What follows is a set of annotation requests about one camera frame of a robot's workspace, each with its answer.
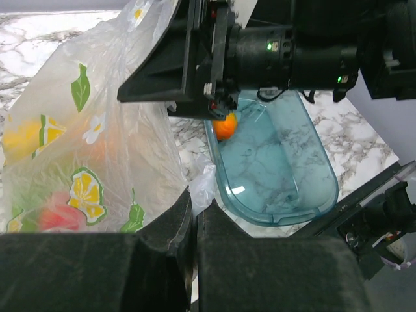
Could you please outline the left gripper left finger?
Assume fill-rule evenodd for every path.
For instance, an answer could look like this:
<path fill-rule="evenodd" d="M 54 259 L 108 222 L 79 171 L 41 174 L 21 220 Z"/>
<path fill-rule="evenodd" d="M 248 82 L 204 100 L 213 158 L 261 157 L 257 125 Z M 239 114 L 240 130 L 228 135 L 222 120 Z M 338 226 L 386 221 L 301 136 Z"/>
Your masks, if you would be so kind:
<path fill-rule="evenodd" d="M 185 190 L 136 233 L 4 234 L 2 311 L 188 311 L 192 205 Z"/>

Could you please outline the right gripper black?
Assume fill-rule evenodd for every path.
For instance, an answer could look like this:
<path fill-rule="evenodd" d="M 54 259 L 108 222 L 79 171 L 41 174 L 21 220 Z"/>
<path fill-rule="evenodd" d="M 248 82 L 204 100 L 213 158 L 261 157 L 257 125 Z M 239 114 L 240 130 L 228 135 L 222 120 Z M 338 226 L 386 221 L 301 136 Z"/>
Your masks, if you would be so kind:
<path fill-rule="evenodd" d="M 242 28 L 229 1 L 180 1 L 117 98 L 173 102 L 170 116 L 224 120 L 242 90 L 288 89 L 293 42 L 288 25 Z"/>

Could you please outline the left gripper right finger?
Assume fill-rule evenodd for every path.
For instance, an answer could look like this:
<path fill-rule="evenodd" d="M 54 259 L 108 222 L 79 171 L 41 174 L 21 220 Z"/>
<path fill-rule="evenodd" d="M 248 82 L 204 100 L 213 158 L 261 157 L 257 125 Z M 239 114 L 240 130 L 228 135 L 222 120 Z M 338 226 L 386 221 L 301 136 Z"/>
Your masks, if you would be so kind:
<path fill-rule="evenodd" d="M 197 218 L 200 311 L 369 311 L 352 252 L 332 237 L 254 238 L 216 203 Z"/>

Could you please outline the orange green fake mango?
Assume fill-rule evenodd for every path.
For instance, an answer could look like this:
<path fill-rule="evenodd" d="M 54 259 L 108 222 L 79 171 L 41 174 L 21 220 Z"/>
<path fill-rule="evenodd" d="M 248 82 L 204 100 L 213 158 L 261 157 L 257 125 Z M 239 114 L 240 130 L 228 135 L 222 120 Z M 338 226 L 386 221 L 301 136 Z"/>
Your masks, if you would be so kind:
<path fill-rule="evenodd" d="M 235 113 L 230 113 L 225 120 L 214 120 L 213 129 L 219 141 L 229 140 L 235 133 L 238 120 Z"/>

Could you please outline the translucent printed plastic bag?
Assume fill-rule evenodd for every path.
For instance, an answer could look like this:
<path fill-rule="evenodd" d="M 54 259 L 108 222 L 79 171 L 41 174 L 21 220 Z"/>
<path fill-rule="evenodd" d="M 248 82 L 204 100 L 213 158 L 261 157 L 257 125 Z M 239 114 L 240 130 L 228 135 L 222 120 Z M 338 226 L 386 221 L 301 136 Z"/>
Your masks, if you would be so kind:
<path fill-rule="evenodd" d="M 199 214 L 214 200 L 215 165 L 185 179 L 167 102 L 121 104 L 120 85 L 172 19 L 176 1 L 131 1 L 61 44 L 12 106 L 2 136 L 1 231 L 136 232 L 187 190 Z M 86 216 L 84 231 L 40 231 L 54 192 Z"/>

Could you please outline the red fake fruit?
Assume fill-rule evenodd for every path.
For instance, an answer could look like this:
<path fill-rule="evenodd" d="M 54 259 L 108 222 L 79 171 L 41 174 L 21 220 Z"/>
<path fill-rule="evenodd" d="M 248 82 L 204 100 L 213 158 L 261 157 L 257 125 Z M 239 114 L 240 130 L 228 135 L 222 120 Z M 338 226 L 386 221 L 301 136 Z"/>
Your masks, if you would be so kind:
<path fill-rule="evenodd" d="M 68 192 L 54 192 L 47 200 L 38 217 L 38 229 L 84 231 L 86 229 L 86 216 L 77 208 L 68 204 Z"/>

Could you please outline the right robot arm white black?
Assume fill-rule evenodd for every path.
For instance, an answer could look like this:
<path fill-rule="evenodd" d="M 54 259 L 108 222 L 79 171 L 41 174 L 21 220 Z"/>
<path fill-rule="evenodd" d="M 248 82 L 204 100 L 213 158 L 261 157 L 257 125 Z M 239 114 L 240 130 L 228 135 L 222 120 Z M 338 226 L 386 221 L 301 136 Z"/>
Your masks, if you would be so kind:
<path fill-rule="evenodd" d="M 255 27 L 230 1 L 180 1 L 122 103 L 173 101 L 172 116 L 224 120 L 243 90 L 297 90 L 334 102 L 363 77 L 371 98 L 415 97 L 414 1 L 262 1 Z"/>

